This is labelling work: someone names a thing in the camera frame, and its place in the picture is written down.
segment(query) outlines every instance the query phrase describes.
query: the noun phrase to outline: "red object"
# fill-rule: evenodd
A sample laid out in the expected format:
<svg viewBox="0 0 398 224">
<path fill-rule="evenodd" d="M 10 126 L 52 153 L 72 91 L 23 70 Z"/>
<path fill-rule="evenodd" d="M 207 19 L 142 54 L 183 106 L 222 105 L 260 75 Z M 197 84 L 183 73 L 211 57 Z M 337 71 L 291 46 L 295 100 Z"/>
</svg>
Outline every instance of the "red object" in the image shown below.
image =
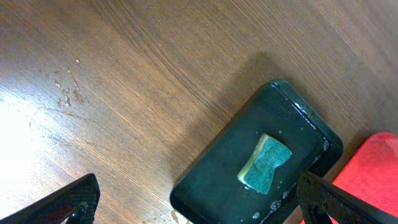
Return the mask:
<svg viewBox="0 0 398 224">
<path fill-rule="evenodd" d="M 333 184 L 398 217 L 398 137 L 378 133 L 368 138 Z"/>
</svg>

